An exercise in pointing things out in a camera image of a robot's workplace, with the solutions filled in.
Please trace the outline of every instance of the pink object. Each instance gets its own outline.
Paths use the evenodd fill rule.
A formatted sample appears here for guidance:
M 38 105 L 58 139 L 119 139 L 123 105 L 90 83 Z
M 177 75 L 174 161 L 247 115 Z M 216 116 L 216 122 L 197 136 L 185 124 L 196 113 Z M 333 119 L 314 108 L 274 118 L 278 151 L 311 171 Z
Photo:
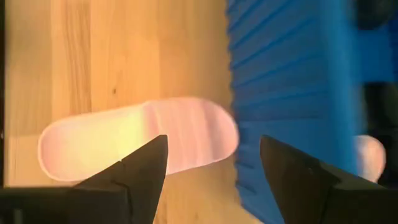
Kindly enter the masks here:
M 39 162 L 55 180 L 79 181 L 160 134 L 169 139 L 167 174 L 225 159 L 238 145 L 235 122 L 222 107 L 171 98 L 57 121 L 39 139 Z
M 358 159 L 361 163 L 361 177 L 377 182 L 386 165 L 384 146 L 377 139 L 362 135 L 356 137 Z

